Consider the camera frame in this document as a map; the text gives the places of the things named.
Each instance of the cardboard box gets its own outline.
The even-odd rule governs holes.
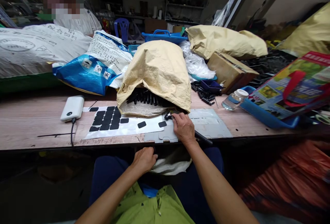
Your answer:
[[[146,18],[144,23],[147,34],[153,34],[155,30],[166,30],[167,27],[166,21],[161,19]]]
[[[173,33],[179,33],[182,31],[182,25],[174,26],[173,27]]]
[[[219,84],[225,81],[225,89],[222,90],[222,93],[227,94],[246,86],[259,75],[258,72],[224,53],[213,52],[207,66],[210,70],[216,71]]]

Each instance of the bottle cap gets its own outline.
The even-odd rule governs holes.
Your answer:
[[[241,98],[246,98],[249,95],[246,91],[242,89],[237,89],[236,91],[234,91],[234,93]]]

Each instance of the white power bank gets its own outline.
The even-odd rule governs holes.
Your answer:
[[[78,95],[69,97],[64,106],[61,121],[71,121],[73,118],[79,119],[82,114],[84,106],[84,96]]]

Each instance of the dark blue pants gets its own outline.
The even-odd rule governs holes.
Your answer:
[[[207,148],[205,154],[223,174],[223,160],[218,148]],[[89,205],[112,185],[126,170],[128,163],[118,157],[102,156],[96,159]],[[216,223],[206,202],[194,164],[172,185],[185,211],[196,224]]]

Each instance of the blue plastic bag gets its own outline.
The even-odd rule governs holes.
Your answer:
[[[104,32],[95,32],[88,51],[67,64],[54,63],[53,74],[62,82],[80,91],[102,95],[107,86],[119,88],[120,82],[111,85],[132,60],[121,39]]]

